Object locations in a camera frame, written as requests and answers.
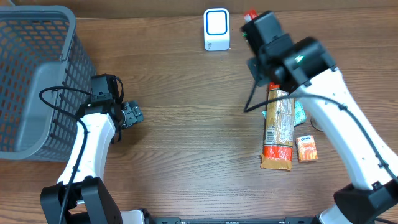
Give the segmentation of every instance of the red cap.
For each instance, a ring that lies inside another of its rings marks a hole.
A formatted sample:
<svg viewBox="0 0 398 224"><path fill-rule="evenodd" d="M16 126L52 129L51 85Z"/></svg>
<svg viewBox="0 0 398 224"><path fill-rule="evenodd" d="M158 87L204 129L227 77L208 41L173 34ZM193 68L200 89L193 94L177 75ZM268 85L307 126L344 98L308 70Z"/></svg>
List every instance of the red cap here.
<svg viewBox="0 0 398 224"><path fill-rule="evenodd" d="M246 22L250 22L252 19L256 18L258 16L256 10L251 9L247 11L245 14L243 14L243 18Z"/></svg>
<svg viewBox="0 0 398 224"><path fill-rule="evenodd" d="M273 82L270 82L268 85L268 91L269 90L276 90L279 89L279 85L274 84Z"/></svg>

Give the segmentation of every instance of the gray basket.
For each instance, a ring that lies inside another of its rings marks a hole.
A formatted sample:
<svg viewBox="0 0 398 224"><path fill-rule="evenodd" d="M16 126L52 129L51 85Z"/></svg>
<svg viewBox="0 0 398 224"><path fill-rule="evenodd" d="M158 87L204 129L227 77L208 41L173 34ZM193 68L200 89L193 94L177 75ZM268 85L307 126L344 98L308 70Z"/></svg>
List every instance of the gray basket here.
<svg viewBox="0 0 398 224"><path fill-rule="evenodd" d="M0 158L69 158L76 121L42 103L39 92L51 86L90 91L96 71L75 27L75 16L62 6L0 7ZM44 94L73 114L86 97Z"/></svg>

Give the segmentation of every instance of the wire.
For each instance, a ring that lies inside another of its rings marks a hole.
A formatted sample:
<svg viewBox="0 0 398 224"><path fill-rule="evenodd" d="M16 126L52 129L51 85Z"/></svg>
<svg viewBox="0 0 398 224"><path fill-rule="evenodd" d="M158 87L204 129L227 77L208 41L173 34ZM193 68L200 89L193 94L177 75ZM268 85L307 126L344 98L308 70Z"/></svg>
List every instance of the wire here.
<svg viewBox="0 0 398 224"><path fill-rule="evenodd" d="M397 224L397 223L395 223L395 222L392 222L392 221L390 221L390 220L385 220L385 219L383 219L383 218L375 218L374 221L382 222L382 223L387 223L387 224Z"/></svg>
<svg viewBox="0 0 398 224"><path fill-rule="evenodd" d="M77 121L81 124L81 126L83 127L83 129L84 129L83 143L81 144L81 148L80 148L79 155L78 155L78 157L77 157L75 166L73 166L72 174L71 174L71 176L70 176L69 183L68 183L67 189L66 189L66 191L65 191L65 195L63 196L63 201L62 201L62 205L61 205L61 214L60 214L60 219L59 219L59 222L58 222L59 224L62 224L62 223L63 223L63 215L65 214L65 210L66 210L66 207L67 207L67 204L68 204L68 197L69 197L69 194L70 194L70 191L71 191L71 186L72 186L73 180L74 180L74 178L75 178L75 176L76 176L76 173L77 173L77 171L78 171L81 158L83 157L83 152L84 152L84 150L85 150L85 146L86 146L86 142L87 142L88 131L87 131L86 125L84 124L84 122L83 122L81 119L79 119L79 117L77 117L76 115L71 114L71 113L69 113L69 112L67 112L67 111L65 111L65 110L63 110L63 109L61 109L59 106L52 105L51 103L49 103L48 101L46 101L46 100L43 98L43 93L45 93L46 91L50 91L50 90L71 90L71 91L78 91L78 92L80 92L80 93L84 93L84 94L90 95L90 96L91 96L91 93L88 93L88 92L86 92L86 91L79 90L79 89L76 89L76 88L65 87L65 86L55 86L55 87L45 88L45 89L43 89L42 91L40 91L40 93L39 93L39 98L43 101L43 103L45 103L45 104L48 105L49 107L51 107L51 108L53 108L53 109L59 111L60 113L63 113L63 114L65 114L65 115L70 116L70 117L72 117L73 119L77 120Z"/></svg>
<svg viewBox="0 0 398 224"><path fill-rule="evenodd" d="M363 125L361 124L361 122L358 120L357 117L355 117L355 115L347 108L346 105L343 105L335 100L332 100L331 98L325 97L325 96L320 96L320 95L314 95L314 94L293 94L293 95L287 95L287 96L281 96L278 98L274 98L271 100L266 100L262 103L256 104L250 108L248 108L251 98L254 94L254 90L256 89L256 84L254 84L252 92L249 96L248 102L246 103L245 107L244 107L244 112L250 112L252 110L255 110L261 106L265 106L268 105L269 103L273 103L279 100L284 100L284 99L289 99L289 98L318 98L321 100L325 100L327 102L333 103L334 105L336 105L337 107L339 107L340 110L344 110L348 113L348 115L354 120L354 122L356 123L356 125L358 126L358 128L362 131L363 135L365 136L366 140L368 141L368 143L370 144L371 148L373 149L376 157L379 159L380 164L379 167L382 168L384 167L384 169L387 171L387 173L391 176L391 178L394 180L394 182L396 184L398 184L398 178L397 176L395 176L395 174L390 170L388 163L385 162L385 160L381 157L379 151L377 150L376 146L374 145L371 137L369 136L368 132L366 132L365 128L363 127Z"/></svg>
<svg viewBox="0 0 398 224"><path fill-rule="evenodd" d="M119 81L120 86L121 86L121 88L122 88L122 90L121 90L121 92L120 92L120 97L119 97L119 99L116 100L117 103L121 104L121 103L123 102L123 98L124 98L123 83L122 83L122 80L120 80L119 77L115 76L115 79L116 79L117 81Z"/></svg>

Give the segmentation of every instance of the black mount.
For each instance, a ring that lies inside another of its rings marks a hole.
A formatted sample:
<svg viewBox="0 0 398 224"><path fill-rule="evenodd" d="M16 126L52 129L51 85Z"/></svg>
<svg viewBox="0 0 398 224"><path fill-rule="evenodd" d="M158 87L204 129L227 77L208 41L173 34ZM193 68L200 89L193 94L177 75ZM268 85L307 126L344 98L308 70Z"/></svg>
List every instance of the black mount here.
<svg viewBox="0 0 398 224"><path fill-rule="evenodd" d="M40 204L49 224L57 224L59 221L65 189L66 185L59 183L43 188L40 194ZM123 223L118 206L99 177L87 177L83 182L74 183L71 190L64 223ZM69 210L77 206L78 200L84 200L87 212L72 215Z"/></svg>
<svg viewBox="0 0 398 224"><path fill-rule="evenodd" d="M248 67L258 86L269 82L280 85L289 93L300 85L335 67L326 48L312 37L296 44L286 34L273 12L267 11L242 26L256 57L248 60Z"/></svg>
<svg viewBox="0 0 398 224"><path fill-rule="evenodd" d="M121 85L120 95L118 81ZM123 84L115 75L103 74L93 76L91 78L91 86L93 95L86 103L80 105L76 113L80 118L93 113L109 113L113 119L114 126L119 132L118 141L121 140L121 130L130 128L144 120L144 115L137 101L132 100L123 103Z"/></svg>
<svg viewBox="0 0 398 224"><path fill-rule="evenodd" d="M342 214L352 223L371 223L377 216L398 203L398 185L392 180L385 185L373 184L373 190L358 190L352 184L334 194Z"/></svg>

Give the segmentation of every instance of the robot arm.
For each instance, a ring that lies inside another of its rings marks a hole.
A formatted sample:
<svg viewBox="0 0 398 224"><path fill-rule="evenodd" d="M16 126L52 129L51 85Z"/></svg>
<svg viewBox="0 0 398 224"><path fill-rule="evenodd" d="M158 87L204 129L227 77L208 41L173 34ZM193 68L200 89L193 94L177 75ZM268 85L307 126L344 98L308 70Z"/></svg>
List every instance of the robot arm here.
<svg viewBox="0 0 398 224"><path fill-rule="evenodd" d="M108 147L116 132L113 120L109 114L94 113L85 115L81 119L87 127L87 143L81 158L78 172L73 183L82 182L86 177L100 177L104 179L104 168ZM72 174L73 166L83 144L84 130L80 123L77 124L77 135L75 144L68 164L58 179L57 183L68 183Z"/></svg>
<svg viewBox="0 0 398 224"><path fill-rule="evenodd" d="M242 31L256 55L248 60L256 85L274 82L289 97L300 98L345 163L352 184L335 193L336 205L319 215L320 223L369 223L394 206L398 202L398 156L366 119L322 44L311 37L294 44L272 12L255 17Z"/></svg>
<svg viewBox="0 0 398 224"><path fill-rule="evenodd" d="M310 86L301 85L292 95L320 95L346 105L364 126L366 132L375 143L381 157L389 164L390 170L394 174L398 174L397 154L395 154L380 138L355 103L343 81L341 72L337 68L333 70L328 69L313 77L310 82ZM392 177L386 170L379 166L380 160L375 156L364 134L345 111L340 110L334 104L315 98L301 98L300 102L303 103L304 107L316 119L317 123L322 127L326 136L337 150L346 166L348 175L352 181L352 186L357 192L359 190L364 190L375 194L379 186L384 186L392 180ZM338 194L339 192L335 194L336 202L339 200ZM379 198L380 201L378 201L379 203L377 206L383 204L382 198L386 198L386 196L388 195ZM320 214L319 221L321 223L366 223L367 220L362 220L362 218L367 218L368 215L371 215L372 218L370 219L373 219L375 215L379 215L384 211L377 211L375 209L375 211L373 211L374 213L368 213L369 210L366 210L366 208L361 207L359 204L354 206L357 203L363 203L360 198L352 198L354 202L345 205L344 195L340 195L340 198L341 197L344 200L341 202L341 209L344 210L347 217L342 214L337 205L334 205Z"/></svg>
<svg viewBox="0 0 398 224"><path fill-rule="evenodd" d="M135 101L122 103L123 84L119 95L117 80L118 77L107 74L91 78L92 95L74 117L80 118L88 133L79 122L64 172L56 185L44 188L40 195L44 215L50 224L60 220L62 223L122 223L126 218L130 221L125 222L128 224L142 223L144 219L141 211L120 212L102 181L108 147L115 132L119 132L120 141L122 129L144 120ZM77 162L82 149L80 162ZM71 214L69 210L80 203L86 204L87 212Z"/></svg>

